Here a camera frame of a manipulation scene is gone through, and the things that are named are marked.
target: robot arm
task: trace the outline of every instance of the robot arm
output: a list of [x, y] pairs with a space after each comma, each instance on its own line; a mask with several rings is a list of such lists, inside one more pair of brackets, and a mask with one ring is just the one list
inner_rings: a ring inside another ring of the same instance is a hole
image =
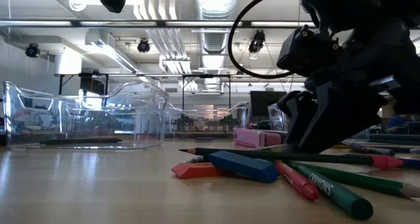
[[[420, 0], [301, 1], [319, 30], [296, 29], [278, 58], [277, 67], [307, 77], [307, 91], [291, 92], [278, 103], [291, 119], [287, 143], [319, 153], [380, 123], [383, 91], [404, 112], [420, 111], [412, 99], [420, 96], [420, 59], [409, 31], [420, 20]], [[352, 34], [339, 46], [333, 36], [344, 30]]]

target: pink box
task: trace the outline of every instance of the pink box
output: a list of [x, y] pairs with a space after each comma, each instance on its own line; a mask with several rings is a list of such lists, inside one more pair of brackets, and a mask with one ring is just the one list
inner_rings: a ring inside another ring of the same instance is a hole
[[238, 128], [234, 131], [235, 145], [259, 148], [264, 146], [280, 145], [282, 138], [275, 133], [256, 131], [254, 129]]

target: clear plastic container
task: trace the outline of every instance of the clear plastic container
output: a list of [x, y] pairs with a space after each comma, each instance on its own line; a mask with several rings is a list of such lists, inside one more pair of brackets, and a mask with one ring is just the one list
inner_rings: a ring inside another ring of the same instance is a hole
[[232, 140], [236, 128], [249, 127], [250, 105], [249, 102], [239, 102], [231, 109], [182, 110], [169, 103], [165, 140]]
[[289, 129], [289, 118], [281, 111], [277, 104], [268, 106], [271, 130], [287, 131]]
[[168, 94], [142, 81], [102, 96], [60, 96], [4, 82], [9, 148], [147, 148], [164, 138]]

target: table surface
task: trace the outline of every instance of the table surface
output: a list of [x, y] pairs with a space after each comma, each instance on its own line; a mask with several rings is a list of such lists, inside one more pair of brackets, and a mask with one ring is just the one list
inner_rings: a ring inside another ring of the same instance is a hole
[[[273, 184], [233, 177], [177, 179], [171, 168], [194, 157], [178, 149], [195, 146], [234, 147], [171, 142], [147, 150], [0, 150], [0, 222], [359, 223], [324, 196], [305, 200], [282, 178]], [[323, 165], [420, 186], [420, 171]], [[372, 203], [369, 223], [420, 220], [420, 199], [346, 187]]]

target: red colored pencil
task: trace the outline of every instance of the red colored pencil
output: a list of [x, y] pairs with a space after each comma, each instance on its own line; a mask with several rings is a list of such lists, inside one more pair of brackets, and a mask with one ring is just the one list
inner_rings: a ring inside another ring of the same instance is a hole
[[276, 162], [276, 168], [306, 198], [315, 200], [320, 196], [315, 185], [293, 168], [283, 162]]

